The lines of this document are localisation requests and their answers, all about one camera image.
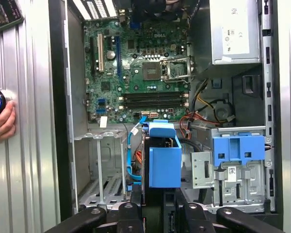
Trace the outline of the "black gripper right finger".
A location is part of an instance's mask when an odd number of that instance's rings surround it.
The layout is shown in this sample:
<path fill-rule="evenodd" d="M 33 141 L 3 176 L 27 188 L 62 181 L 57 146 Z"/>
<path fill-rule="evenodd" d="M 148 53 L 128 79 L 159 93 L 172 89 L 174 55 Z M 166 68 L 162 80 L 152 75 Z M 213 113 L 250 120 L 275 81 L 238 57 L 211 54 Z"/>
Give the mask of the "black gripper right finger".
<path fill-rule="evenodd" d="M 176 189 L 176 229 L 178 233 L 277 233 L 278 228 L 233 207 L 219 208 L 215 214 L 195 202 L 187 202 Z"/>

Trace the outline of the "person right hand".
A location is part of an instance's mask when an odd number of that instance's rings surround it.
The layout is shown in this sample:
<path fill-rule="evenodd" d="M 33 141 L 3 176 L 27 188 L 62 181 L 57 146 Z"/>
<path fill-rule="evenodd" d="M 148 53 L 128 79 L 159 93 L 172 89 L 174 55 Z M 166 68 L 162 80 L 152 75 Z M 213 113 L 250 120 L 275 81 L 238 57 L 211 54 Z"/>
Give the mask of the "person right hand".
<path fill-rule="evenodd" d="M 9 101 L 0 114 L 0 143 L 15 134 L 15 119 L 15 104 L 13 101 Z"/>

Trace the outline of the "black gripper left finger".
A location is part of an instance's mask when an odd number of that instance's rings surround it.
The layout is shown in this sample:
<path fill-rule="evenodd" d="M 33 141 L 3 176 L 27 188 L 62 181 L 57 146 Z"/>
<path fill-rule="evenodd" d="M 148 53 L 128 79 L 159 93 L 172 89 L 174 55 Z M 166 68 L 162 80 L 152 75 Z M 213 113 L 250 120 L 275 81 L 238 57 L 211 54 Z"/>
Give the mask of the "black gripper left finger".
<path fill-rule="evenodd" d="M 48 233 L 142 233 L 142 191 L 140 185 L 133 185 L 130 201 L 120 202 L 105 210 L 89 207 L 66 219 Z"/>

